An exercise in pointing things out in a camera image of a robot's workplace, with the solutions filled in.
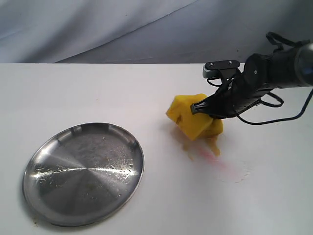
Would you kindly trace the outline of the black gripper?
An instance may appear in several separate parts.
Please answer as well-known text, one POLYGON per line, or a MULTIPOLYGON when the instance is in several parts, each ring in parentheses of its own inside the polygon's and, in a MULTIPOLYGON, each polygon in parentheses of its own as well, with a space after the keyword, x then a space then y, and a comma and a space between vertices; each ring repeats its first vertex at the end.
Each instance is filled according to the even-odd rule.
POLYGON ((214 119, 234 118, 270 91, 268 56, 255 53, 248 57, 243 72, 234 78, 231 88, 222 86, 211 96, 193 103, 191 113, 214 119))

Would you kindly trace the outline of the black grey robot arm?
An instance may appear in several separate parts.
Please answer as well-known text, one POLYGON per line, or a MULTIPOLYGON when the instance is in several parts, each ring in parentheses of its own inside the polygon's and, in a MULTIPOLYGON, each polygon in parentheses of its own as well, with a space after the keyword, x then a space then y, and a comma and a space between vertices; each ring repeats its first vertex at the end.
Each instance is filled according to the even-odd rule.
POLYGON ((234 118, 256 105, 279 108, 282 98, 274 89, 313 85, 313 45, 301 42, 288 50, 270 55, 253 54, 239 70, 236 60, 208 62, 203 77, 210 83, 219 79, 215 93, 191 105, 192 114, 203 113, 216 119, 234 118))

